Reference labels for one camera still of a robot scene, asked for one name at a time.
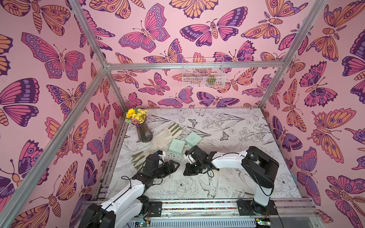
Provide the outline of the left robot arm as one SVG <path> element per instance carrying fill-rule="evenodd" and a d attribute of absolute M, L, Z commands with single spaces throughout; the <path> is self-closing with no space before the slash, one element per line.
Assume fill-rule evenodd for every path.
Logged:
<path fill-rule="evenodd" d="M 149 198 L 144 193 L 163 179 L 176 172 L 180 164 L 173 160 L 164 161 L 161 156 L 151 154 L 143 163 L 142 170 L 129 179 L 129 185 L 114 197 L 101 204 L 91 204 L 81 218 L 80 228 L 118 228 L 134 217 L 146 219 L 151 212 Z"/>

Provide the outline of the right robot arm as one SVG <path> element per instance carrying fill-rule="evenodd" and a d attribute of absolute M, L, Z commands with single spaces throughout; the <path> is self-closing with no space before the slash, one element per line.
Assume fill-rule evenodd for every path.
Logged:
<path fill-rule="evenodd" d="M 279 163 L 259 148 L 250 146 L 239 153 L 210 152 L 208 154 L 196 145 L 184 153 L 184 158 L 188 161 L 184 176 L 195 176 L 224 168 L 244 169 L 255 181 L 256 190 L 252 201 L 245 199 L 236 201 L 239 214 L 241 216 L 277 214 L 277 211 L 269 210 L 269 204 L 272 202 L 271 196 Z"/>

